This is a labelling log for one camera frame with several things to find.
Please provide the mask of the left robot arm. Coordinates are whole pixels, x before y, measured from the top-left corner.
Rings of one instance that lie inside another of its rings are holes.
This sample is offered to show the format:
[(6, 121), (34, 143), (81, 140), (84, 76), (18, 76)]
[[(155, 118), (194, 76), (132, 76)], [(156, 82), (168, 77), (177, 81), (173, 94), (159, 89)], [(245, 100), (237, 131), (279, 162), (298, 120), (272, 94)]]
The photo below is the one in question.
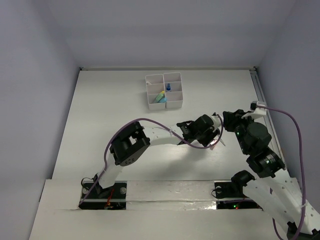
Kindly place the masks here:
[(223, 118), (219, 114), (204, 114), (172, 126), (149, 118), (135, 119), (121, 127), (107, 143), (103, 168), (92, 178), (93, 183), (86, 187), (81, 200), (92, 195), (100, 199), (107, 197), (123, 168), (137, 162), (151, 148), (188, 145), (199, 150), (209, 149), (218, 143), (222, 133)]

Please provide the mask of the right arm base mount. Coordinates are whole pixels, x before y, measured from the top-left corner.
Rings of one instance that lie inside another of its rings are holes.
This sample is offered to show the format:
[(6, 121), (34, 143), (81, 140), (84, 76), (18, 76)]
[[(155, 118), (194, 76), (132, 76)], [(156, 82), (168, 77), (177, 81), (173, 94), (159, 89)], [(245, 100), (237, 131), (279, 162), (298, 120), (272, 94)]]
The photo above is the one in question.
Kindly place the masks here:
[(211, 195), (216, 199), (217, 210), (261, 209), (256, 202), (244, 196), (231, 181), (215, 181)]

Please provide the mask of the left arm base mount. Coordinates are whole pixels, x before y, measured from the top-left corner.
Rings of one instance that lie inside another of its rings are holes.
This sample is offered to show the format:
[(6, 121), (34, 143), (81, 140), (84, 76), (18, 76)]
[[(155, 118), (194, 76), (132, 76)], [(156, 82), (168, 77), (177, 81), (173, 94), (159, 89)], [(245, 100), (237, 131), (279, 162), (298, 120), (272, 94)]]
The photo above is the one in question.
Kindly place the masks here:
[(127, 182), (115, 182), (112, 187), (100, 192), (94, 188), (78, 207), (82, 210), (125, 210), (126, 194)]

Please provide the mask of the pink white correction tape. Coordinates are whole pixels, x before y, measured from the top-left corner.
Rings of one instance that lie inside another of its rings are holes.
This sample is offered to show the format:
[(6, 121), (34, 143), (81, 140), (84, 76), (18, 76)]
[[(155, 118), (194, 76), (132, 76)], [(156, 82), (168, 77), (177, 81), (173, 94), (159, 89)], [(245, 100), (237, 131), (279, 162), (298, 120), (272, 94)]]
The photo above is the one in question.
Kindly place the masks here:
[(216, 146), (216, 144), (218, 143), (218, 141), (216, 139), (214, 139), (211, 143), (210, 143), (210, 150), (213, 150)]

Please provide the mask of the light blue marker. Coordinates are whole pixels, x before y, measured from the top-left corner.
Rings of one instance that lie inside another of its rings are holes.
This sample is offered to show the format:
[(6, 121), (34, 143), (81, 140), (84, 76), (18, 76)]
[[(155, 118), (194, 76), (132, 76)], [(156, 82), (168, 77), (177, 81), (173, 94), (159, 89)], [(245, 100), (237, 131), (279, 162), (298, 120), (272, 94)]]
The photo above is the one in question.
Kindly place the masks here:
[(158, 103), (166, 103), (167, 102), (167, 98), (166, 97), (164, 97), (164, 98), (162, 98), (161, 100), (159, 100), (159, 102)]

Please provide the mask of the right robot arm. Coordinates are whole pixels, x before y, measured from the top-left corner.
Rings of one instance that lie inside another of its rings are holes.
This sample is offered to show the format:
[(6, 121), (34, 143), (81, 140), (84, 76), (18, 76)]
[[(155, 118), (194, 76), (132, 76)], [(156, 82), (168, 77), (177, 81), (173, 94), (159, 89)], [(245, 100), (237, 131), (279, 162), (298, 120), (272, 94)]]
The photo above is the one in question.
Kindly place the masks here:
[(288, 239), (318, 240), (320, 214), (306, 199), (306, 190), (291, 177), (283, 160), (269, 147), (272, 136), (265, 125), (256, 122), (266, 115), (266, 108), (244, 112), (223, 112), (223, 127), (233, 132), (241, 151), (247, 155), (255, 178), (243, 170), (231, 178), (230, 190), (256, 202), (279, 225)]

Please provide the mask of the green clear highlighter marker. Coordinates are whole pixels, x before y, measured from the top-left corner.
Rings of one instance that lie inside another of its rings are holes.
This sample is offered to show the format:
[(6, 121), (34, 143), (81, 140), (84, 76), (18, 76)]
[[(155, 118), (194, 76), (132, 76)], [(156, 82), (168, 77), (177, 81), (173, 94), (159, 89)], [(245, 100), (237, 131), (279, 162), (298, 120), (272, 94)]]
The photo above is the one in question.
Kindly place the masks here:
[(155, 99), (154, 99), (154, 101), (153, 101), (152, 103), (153, 103), (153, 104), (159, 103), (159, 100), (161, 100), (161, 99), (164, 98), (164, 97), (165, 97), (165, 94), (159, 93), (159, 94), (155, 97)]

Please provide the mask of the clear glue bottle blue cap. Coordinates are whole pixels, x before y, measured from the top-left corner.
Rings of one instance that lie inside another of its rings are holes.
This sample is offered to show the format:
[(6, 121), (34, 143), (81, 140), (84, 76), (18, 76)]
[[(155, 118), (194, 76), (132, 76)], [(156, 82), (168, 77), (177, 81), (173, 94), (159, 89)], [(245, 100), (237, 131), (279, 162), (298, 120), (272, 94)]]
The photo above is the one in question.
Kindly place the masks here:
[(166, 92), (170, 92), (171, 91), (171, 84), (170, 83), (167, 83), (166, 84)]

